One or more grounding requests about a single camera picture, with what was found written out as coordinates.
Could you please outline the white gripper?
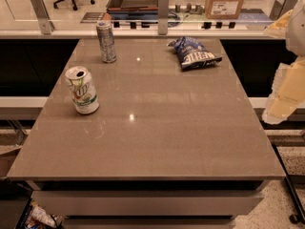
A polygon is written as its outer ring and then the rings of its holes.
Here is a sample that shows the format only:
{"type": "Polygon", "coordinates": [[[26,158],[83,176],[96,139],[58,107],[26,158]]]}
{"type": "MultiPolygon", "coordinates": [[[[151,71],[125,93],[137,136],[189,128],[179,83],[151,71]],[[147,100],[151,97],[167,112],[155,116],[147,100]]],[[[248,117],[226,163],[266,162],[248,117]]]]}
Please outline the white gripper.
{"type": "MultiPolygon", "coordinates": [[[[298,0],[263,32],[272,38],[286,36],[286,48],[305,56],[305,0],[298,0]]],[[[281,63],[274,75],[272,93],[268,96],[262,119],[268,124],[285,121],[305,101],[305,61],[291,65],[281,63]]]]}

